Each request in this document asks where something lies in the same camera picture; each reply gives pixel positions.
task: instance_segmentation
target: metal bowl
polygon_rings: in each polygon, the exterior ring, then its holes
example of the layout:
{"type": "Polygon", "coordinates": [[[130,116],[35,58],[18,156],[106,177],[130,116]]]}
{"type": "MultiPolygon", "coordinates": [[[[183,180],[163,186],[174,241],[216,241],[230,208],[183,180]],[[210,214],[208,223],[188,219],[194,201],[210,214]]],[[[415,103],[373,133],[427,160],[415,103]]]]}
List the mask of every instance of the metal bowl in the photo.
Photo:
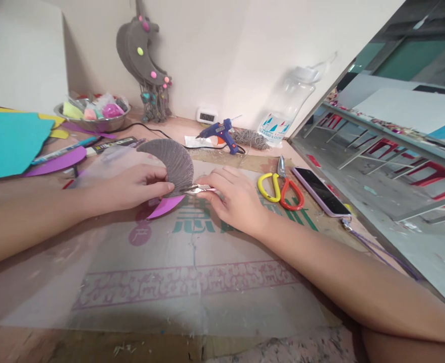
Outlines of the metal bowl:
{"type": "Polygon", "coordinates": [[[126,115],[130,112],[130,105],[128,105],[128,110],[121,116],[112,117],[112,118],[99,118],[97,120],[84,120],[77,118],[69,118],[63,115],[62,113],[63,104],[60,103],[54,108],[54,113],[56,113],[59,117],[65,118],[69,122],[73,122],[75,125],[81,127],[86,131],[92,131],[96,133],[116,131],[121,129],[125,123],[126,115]]]}

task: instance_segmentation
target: fingers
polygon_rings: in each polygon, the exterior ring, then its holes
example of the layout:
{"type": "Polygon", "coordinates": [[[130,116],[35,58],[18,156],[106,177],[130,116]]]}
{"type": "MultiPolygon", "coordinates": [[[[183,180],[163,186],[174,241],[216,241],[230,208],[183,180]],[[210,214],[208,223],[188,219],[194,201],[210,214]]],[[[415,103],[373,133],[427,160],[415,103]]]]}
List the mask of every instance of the fingers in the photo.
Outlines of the fingers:
{"type": "Polygon", "coordinates": [[[219,174],[229,180],[232,184],[237,184],[238,177],[224,169],[214,169],[214,174],[219,174]]]}
{"type": "Polygon", "coordinates": [[[126,173],[128,177],[136,182],[141,182],[142,180],[167,180],[167,169],[163,166],[139,164],[132,166],[126,173]]]}
{"type": "Polygon", "coordinates": [[[221,191],[224,197],[229,196],[230,191],[234,187],[234,185],[229,180],[227,180],[222,175],[216,174],[214,172],[212,172],[212,174],[200,177],[199,179],[197,179],[197,183],[208,184],[211,187],[216,188],[217,190],[221,191]]]}
{"type": "Polygon", "coordinates": [[[197,194],[197,198],[209,201],[219,217],[224,217],[225,213],[227,213],[221,198],[215,192],[200,192],[197,194]]]}
{"type": "Polygon", "coordinates": [[[235,167],[226,165],[225,167],[223,167],[223,169],[225,171],[228,171],[229,173],[235,175],[235,176],[242,176],[242,173],[239,171],[239,169],[236,169],[235,167]]]}
{"type": "Polygon", "coordinates": [[[149,200],[170,193],[171,191],[173,191],[174,184],[167,183],[165,181],[159,181],[158,183],[140,186],[140,188],[141,193],[143,193],[144,199],[149,200]]]}

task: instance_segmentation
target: red scissors handle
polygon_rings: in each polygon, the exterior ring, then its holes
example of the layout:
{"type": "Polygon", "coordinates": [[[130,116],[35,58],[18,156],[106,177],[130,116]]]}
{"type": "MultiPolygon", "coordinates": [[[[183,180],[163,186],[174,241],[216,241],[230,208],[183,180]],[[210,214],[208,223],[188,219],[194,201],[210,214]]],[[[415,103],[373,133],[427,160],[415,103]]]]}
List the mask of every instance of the red scissors handle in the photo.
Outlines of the red scissors handle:
{"type": "Polygon", "coordinates": [[[279,203],[283,206],[283,208],[288,209],[288,210],[296,211],[296,210],[303,209],[303,205],[304,205],[303,193],[301,192],[301,190],[299,190],[299,188],[296,186],[294,181],[290,180],[289,178],[285,178],[285,180],[284,180],[283,189],[281,190],[281,200],[279,201],[279,203]],[[298,205],[296,205],[296,206],[290,206],[288,203],[286,203],[286,201],[284,199],[284,196],[285,196],[286,191],[288,190],[289,186],[291,186],[293,188],[294,192],[298,196],[298,205]]]}

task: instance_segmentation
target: blue glue gun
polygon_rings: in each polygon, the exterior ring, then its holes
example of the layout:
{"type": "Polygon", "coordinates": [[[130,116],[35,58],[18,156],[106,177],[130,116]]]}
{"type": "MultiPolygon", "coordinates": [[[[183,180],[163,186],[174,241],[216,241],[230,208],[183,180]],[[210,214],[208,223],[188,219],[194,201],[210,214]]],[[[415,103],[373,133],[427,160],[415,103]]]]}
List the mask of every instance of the blue glue gun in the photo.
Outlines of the blue glue gun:
{"type": "Polygon", "coordinates": [[[216,123],[205,130],[203,130],[197,137],[198,138],[209,138],[211,136],[219,136],[222,140],[224,140],[231,149],[231,154],[234,155],[239,151],[239,147],[234,142],[234,139],[229,134],[229,130],[232,128],[232,123],[230,118],[226,118],[223,123],[216,123]]]}

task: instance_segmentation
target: hand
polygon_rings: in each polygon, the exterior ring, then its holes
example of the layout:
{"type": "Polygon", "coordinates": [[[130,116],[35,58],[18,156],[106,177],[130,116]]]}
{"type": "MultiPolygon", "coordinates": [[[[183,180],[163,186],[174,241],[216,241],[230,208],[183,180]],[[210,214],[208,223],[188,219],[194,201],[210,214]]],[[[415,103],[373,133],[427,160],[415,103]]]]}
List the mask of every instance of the hand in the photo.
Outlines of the hand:
{"type": "Polygon", "coordinates": [[[197,198],[208,200],[224,222],[252,236],[268,225],[269,211],[262,206],[256,186],[238,169],[231,166],[214,169],[197,183],[208,184],[222,193],[224,199],[215,192],[201,192],[197,198]]]}
{"type": "Polygon", "coordinates": [[[96,207],[95,215],[130,209],[152,198],[173,191],[167,183],[167,169],[140,164],[88,189],[88,203],[96,207]]]}

